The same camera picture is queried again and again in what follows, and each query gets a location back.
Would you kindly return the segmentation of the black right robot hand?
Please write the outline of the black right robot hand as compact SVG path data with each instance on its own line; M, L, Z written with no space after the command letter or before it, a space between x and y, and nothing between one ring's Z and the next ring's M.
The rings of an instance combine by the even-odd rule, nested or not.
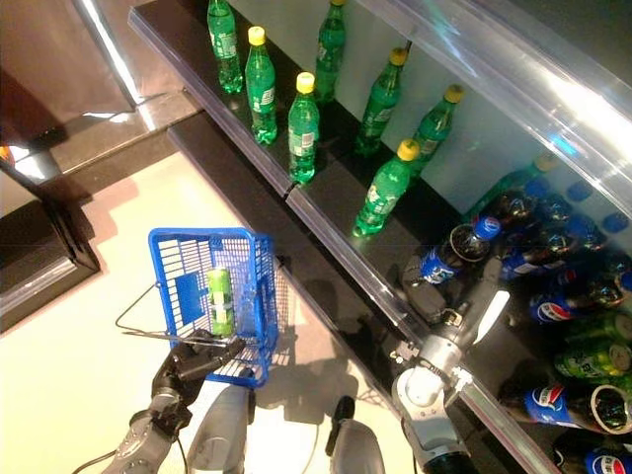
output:
M501 289L501 260L492 256L472 271L441 284L421 278L421 257L411 257L400 273L409 304L433 334L462 352L481 342L502 315L510 294Z

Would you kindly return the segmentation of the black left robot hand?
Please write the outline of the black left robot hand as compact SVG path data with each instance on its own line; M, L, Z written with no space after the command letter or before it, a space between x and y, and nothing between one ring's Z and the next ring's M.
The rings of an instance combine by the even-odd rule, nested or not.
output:
M192 405L205 378L245 348L242 338L220 342L205 329L195 330L169 351L152 380L151 397L173 395L184 406Z

